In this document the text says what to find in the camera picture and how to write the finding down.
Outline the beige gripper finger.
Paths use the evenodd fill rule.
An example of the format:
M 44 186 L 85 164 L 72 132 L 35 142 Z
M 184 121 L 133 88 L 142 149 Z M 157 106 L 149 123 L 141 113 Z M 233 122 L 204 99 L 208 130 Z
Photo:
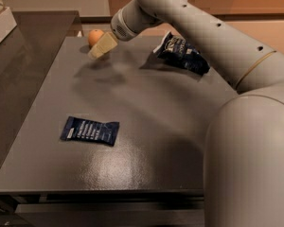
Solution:
M 117 37 L 112 32 L 104 32 L 104 34 L 100 37 L 96 44 L 94 46 L 91 46 L 88 56 L 91 59 L 98 59 L 110 52 L 117 45 Z

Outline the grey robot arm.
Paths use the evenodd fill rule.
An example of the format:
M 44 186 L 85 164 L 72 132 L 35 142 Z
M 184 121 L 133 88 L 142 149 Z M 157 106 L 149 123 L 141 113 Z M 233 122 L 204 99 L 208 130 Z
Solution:
M 90 54 L 161 23 L 201 51 L 237 92 L 213 118 L 204 147 L 205 227 L 284 227 L 284 54 L 187 0 L 132 0 Z

